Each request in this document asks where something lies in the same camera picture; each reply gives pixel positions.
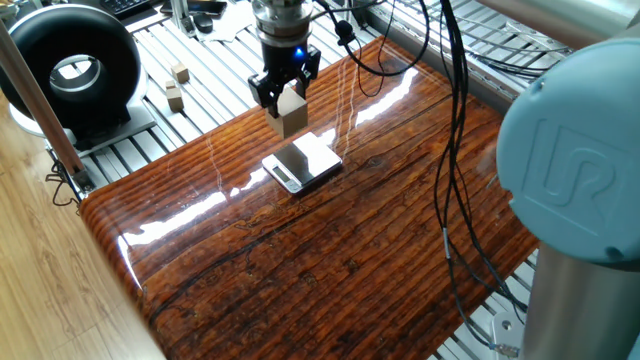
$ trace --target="keyboard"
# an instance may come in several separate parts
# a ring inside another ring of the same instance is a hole
[[[119,20],[149,8],[149,0],[100,0],[100,5]]]

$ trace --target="ur logo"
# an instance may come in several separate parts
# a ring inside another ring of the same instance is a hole
[[[527,199],[594,235],[615,211],[631,157],[598,137],[540,120],[523,192]]]

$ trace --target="black ring light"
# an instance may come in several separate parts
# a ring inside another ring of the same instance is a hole
[[[57,5],[28,16],[10,32],[62,126],[76,138],[130,120],[126,104],[138,83],[140,56],[116,18],[87,6]],[[66,79],[54,71],[78,55],[91,62],[82,75]],[[31,117],[1,69],[0,87],[16,109]]]

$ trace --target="black cable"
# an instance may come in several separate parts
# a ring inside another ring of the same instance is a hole
[[[76,191],[73,189],[73,187],[71,186],[71,180],[68,178],[68,175],[66,174],[66,171],[64,170],[64,167],[62,165],[62,163],[60,162],[60,160],[54,160],[53,166],[51,167],[51,174],[47,174],[47,176],[45,176],[44,179],[45,182],[55,182],[58,183],[58,186],[56,187],[56,191],[53,193],[53,198],[52,198],[52,203],[55,206],[68,206],[71,204],[75,204],[76,207],[79,208],[80,206],[80,202],[78,201],[77,198],[69,198],[69,200],[65,203],[59,203],[57,201],[58,199],[58,194],[60,192],[60,189],[62,188],[62,186],[64,184],[69,184],[69,186],[71,187],[71,189],[74,192],[74,195],[76,195],[77,197],[77,193]]]
[[[389,31],[391,30],[391,24],[393,23],[393,15],[395,13],[396,10],[396,0],[393,0],[393,4],[391,6],[391,16],[389,18],[389,23],[387,24],[387,30],[384,33],[384,36],[382,38],[382,44],[380,44],[380,49],[378,50],[378,66],[380,66],[380,70],[382,72],[384,72],[384,67],[382,66],[382,50],[384,49],[384,44],[387,42],[387,37],[389,36]],[[356,38],[356,41],[358,42],[358,47],[360,49],[360,56],[359,59],[360,61],[362,61],[362,45],[360,44],[360,40],[358,40],[358,38]],[[378,96],[378,94],[380,94],[380,91],[382,91],[382,85],[384,85],[384,76],[380,77],[380,86],[378,86],[378,90],[376,90],[373,94],[367,94],[366,91],[364,91],[364,89],[362,88],[362,81],[360,80],[360,65],[357,65],[358,69],[358,87],[360,88],[360,91],[364,94],[364,96],[372,98],[372,97],[376,97]]]
[[[469,235],[471,238],[471,242],[473,247],[476,249],[478,254],[480,255],[482,261],[489,269],[492,277],[498,282],[498,289],[496,293],[505,296],[508,300],[512,302],[515,306],[520,307],[523,311],[526,311],[526,305],[520,302],[515,298],[515,296],[511,293],[508,286],[504,283],[504,281],[500,278],[495,267],[491,263],[488,256],[482,250],[482,247],[478,241],[476,233],[473,229],[473,222],[471,217],[471,207],[469,203],[468,190],[466,188],[466,182],[464,181],[464,175],[462,171],[460,171],[459,165],[457,163],[458,152],[462,143],[462,135],[464,133],[464,126],[466,120],[466,101],[467,95],[469,91],[469,69],[466,61],[466,51],[464,49],[464,45],[462,42],[462,35],[460,29],[458,27],[456,18],[453,13],[453,8],[449,0],[441,0],[442,12],[440,14],[440,28],[442,35],[442,20],[443,18],[446,20],[447,32],[449,35],[449,42],[451,44],[451,70],[449,69],[449,65],[445,61],[444,58],[444,50],[442,46],[442,36],[440,37],[440,56],[443,61],[445,67],[445,74],[450,82],[452,88],[452,111],[451,111],[451,130],[449,140],[443,150],[442,157],[438,164],[438,169],[436,172],[436,183],[434,184],[434,203],[436,207],[436,214],[439,225],[442,228],[444,242],[445,242],[445,250],[447,255],[447,263],[449,266],[449,272],[451,277],[451,285],[454,296],[456,298],[456,305],[458,306],[458,310],[465,321],[466,326],[468,327],[471,334],[483,345],[488,346],[489,348],[495,348],[495,344],[489,344],[474,331],[471,325],[468,323],[466,316],[464,315],[464,311],[460,304],[460,300],[458,297],[457,284],[455,282],[454,273],[453,273],[453,263],[449,254],[449,247],[451,247],[452,243],[449,241],[448,234],[448,220],[449,220],[449,207],[451,196],[453,192],[453,196],[455,196],[455,200],[457,201],[460,212],[462,213],[462,217],[464,219],[467,230],[469,231]],[[444,197],[444,204],[439,203],[438,200],[438,185],[440,181],[440,175],[442,174],[442,170],[444,168],[445,160],[448,156],[448,184]],[[463,183],[463,189],[465,191],[465,198],[463,199],[459,185],[458,179]],[[463,261],[467,270],[472,274],[474,279],[478,280],[481,284],[483,284],[487,289],[493,289],[492,286],[482,281],[471,269],[470,266],[467,265],[466,261],[462,259],[461,254],[454,249],[456,255]]]
[[[329,7],[329,4],[325,1],[325,0],[316,0],[316,2],[318,4],[320,4],[320,6],[322,6],[325,11],[327,11],[329,13],[329,16],[331,17],[331,21],[333,21],[333,24],[336,26],[336,33],[338,34],[338,36],[340,36],[341,41],[339,42],[340,45],[344,46],[345,50],[347,51],[347,53],[349,54],[349,56],[351,57],[351,59],[358,64],[358,66],[362,67],[363,69],[365,69],[366,71],[370,72],[371,74],[374,75],[378,75],[378,76],[397,76],[397,75],[401,75],[404,74],[407,70],[411,69],[412,67],[414,67],[418,61],[420,61],[420,59],[422,59],[422,56],[424,55],[424,53],[427,51],[427,48],[429,47],[429,13],[427,12],[427,5],[425,4],[424,0],[418,0],[420,2],[420,7],[422,8],[422,13],[424,14],[424,18],[425,18],[425,24],[426,24],[426,33],[425,33],[425,38],[424,38],[424,43],[422,44],[422,48],[420,49],[420,51],[418,52],[418,55],[416,56],[416,58],[409,63],[405,68],[398,70],[398,71],[393,71],[393,72],[385,72],[385,71],[378,71],[378,70],[374,70],[372,68],[370,68],[369,66],[365,65],[362,61],[360,61],[360,59],[358,59],[355,54],[353,53],[353,51],[351,50],[351,48],[349,47],[348,41],[344,41],[344,40],[349,40],[349,39],[344,39],[345,36],[347,35],[353,35],[353,32],[350,31],[350,34],[344,34],[341,35],[340,33],[340,25],[338,22],[338,19],[336,19],[333,10]]]
[[[354,11],[354,10],[363,10],[363,9],[367,9],[370,8],[372,6],[376,6],[376,5],[382,5],[384,3],[386,3],[387,0],[382,0],[382,1],[377,1],[377,2],[372,2],[369,4],[364,4],[364,5],[359,5],[359,6],[349,6],[346,8],[340,8],[340,9],[330,9],[330,10],[325,10],[323,12],[317,13],[315,15],[313,15],[311,17],[311,21],[315,21],[316,19],[323,17],[329,13],[340,13],[340,12],[347,12],[347,11]]]

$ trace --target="blue light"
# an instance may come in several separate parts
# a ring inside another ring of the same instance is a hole
[[[302,50],[302,48],[297,48],[294,56],[297,58],[304,57],[304,50]]]

